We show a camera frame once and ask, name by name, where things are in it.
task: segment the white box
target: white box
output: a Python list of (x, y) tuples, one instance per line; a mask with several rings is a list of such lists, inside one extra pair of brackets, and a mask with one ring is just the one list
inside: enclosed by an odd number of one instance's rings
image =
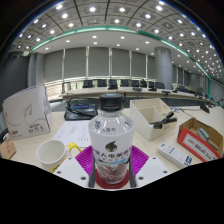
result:
[(51, 108), (44, 86), (24, 89), (3, 102), (7, 128), (13, 140), (51, 131)]
[(154, 129), (149, 124), (161, 121), (169, 112), (171, 109), (158, 98), (130, 100), (130, 118), (134, 121), (135, 130), (149, 141), (175, 128), (177, 122), (163, 124), (162, 129)]

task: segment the bottle label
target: bottle label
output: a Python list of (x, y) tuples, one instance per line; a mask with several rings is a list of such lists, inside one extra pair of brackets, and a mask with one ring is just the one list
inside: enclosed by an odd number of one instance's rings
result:
[(101, 178), (121, 179), (127, 171), (134, 129), (121, 135), (99, 135), (90, 132), (93, 155)]

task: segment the white mug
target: white mug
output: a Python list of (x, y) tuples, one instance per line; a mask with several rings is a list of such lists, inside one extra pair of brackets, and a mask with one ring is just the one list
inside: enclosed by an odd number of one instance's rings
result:
[(48, 140), (37, 148), (36, 155), (42, 167), (48, 172), (53, 173), (67, 156), (71, 156), (71, 150), (74, 147), (81, 151), (74, 142), (65, 146), (59, 140)]

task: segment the cable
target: cable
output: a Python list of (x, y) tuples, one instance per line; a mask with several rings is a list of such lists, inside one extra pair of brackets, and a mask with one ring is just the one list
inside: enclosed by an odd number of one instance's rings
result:
[[(182, 109), (182, 108), (179, 108), (180, 110), (192, 110), (192, 109)], [(199, 109), (201, 110), (201, 109)], [(192, 111), (199, 111), (199, 110), (192, 110)]]
[(77, 111), (77, 110), (72, 110), (71, 108), (69, 107), (65, 107), (68, 111), (74, 113), (74, 114), (80, 114), (80, 115), (84, 115), (86, 117), (95, 117), (95, 115), (92, 115), (92, 114), (87, 114), (87, 113), (83, 113), (83, 112), (80, 112), (80, 111)]

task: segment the paper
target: paper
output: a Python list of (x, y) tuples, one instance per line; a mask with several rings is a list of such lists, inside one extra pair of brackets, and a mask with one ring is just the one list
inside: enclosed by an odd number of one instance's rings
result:
[(53, 139), (62, 141), (64, 145), (74, 142), (79, 147), (88, 147), (91, 145), (88, 129), (89, 122), (89, 120), (65, 121)]

